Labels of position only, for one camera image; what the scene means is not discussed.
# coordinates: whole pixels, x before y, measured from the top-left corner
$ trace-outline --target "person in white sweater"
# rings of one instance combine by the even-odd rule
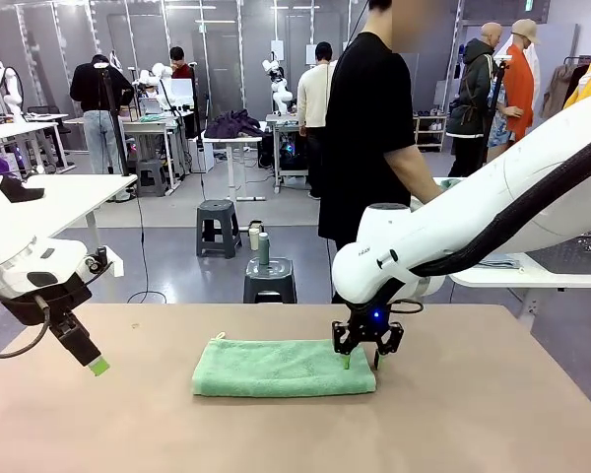
[[[319,200],[321,195],[322,143],[326,127],[326,107],[335,69],[335,64],[331,64],[332,57],[333,49],[328,42],[317,44],[317,65],[302,74],[297,84],[297,121],[300,136],[306,137],[308,183],[311,186],[308,196],[315,200]]]

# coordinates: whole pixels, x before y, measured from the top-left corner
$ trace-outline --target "black hair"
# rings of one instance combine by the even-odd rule
[[[367,0],[367,8],[369,10],[381,10],[384,12],[392,6],[392,0]]]
[[[170,49],[169,56],[173,61],[181,61],[184,59],[184,50],[179,46],[174,46]]]
[[[99,64],[100,62],[109,63],[109,59],[107,59],[107,57],[103,56],[102,54],[95,54],[94,56],[92,56],[93,64]]]
[[[315,59],[317,59],[318,61],[330,61],[332,57],[333,48],[328,42],[322,41],[317,43],[317,46],[315,46]]]

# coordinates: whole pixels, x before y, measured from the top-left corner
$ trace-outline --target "orange shirt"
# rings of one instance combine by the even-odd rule
[[[503,77],[507,105],[521,108],[523,116],[520,118],[509,117],[506,128],[513,131],[516,141],[519,141],[525,136],[525,130],[532,126],[534,120],[534,111],[532,110],[534,77],[521,49],[512,44],[508,47],[507,54],[512,56]]]

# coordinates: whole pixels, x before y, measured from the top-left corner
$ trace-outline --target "white sweater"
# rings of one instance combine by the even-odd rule
[[[326,107],[331,93],[335,62],[309,69],[297,84],[297,121],[309,128],[326,126]]]

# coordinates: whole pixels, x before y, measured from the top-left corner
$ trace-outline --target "black jacket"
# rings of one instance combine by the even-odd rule
[[[108,66],[107,70],[111,79],[116,108],[128,105],[134,98],[133,87],[117,69]],[[102,77],[94,64],[88,62],[77,66],[70,85],[70,98],[73,101],[79,101],[83,111],[109,110]]]
[[[488,115],[488,97],[491,91],[494,49],[483,41],[471,39],[464,50],[464,76],[460,81],[460,97],[454,103],[446,125],[447,133],[453,135],[482,135]]]

